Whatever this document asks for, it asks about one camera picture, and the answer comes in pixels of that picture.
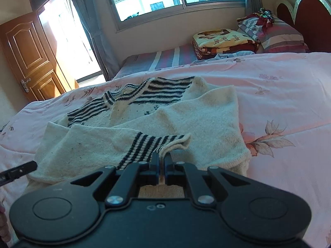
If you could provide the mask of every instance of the wooden door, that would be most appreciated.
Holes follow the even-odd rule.
[[[73,77],[59,67],[36,12],[0,25],[0,41],[29,101],[55,98],[72,90],[69,83],[73,81],[78,87]]]

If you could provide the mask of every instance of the doorway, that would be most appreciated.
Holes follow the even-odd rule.
[[[49,0],[37,13],[61,69],[76,79],[79,87],[104,83],[72,0]]]

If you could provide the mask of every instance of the human hand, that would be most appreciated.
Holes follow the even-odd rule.
[[[7,217],[5,215],[5,208],[0,201],[0,236],[4,242],[10,241],[9,228],[7,224]]]

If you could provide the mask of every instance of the metal screw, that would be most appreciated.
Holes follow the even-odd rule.
[[[107,202],[112,205],[121,204],[123,202],[123,198],[120,196],[111,196],[107,199]]]
[[[165,208],[165,205],[163,203],[159,203],[156,205],[156,208],[163,209]]]
[[[209,196],[209,195],[203,195],[203,196],[200,196],[198,198],[198,201],[201,204],[211,204],[211,203],[214,202],[214,198],[212,196]]]

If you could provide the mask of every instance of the striped mattress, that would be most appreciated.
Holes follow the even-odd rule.
[[[123,67],[116,74],[114,79],[138,72],[186,65],[195,60],[196,56],[191,44],[182,45],[175,49],[165,51],[133,55],[125,60]]]

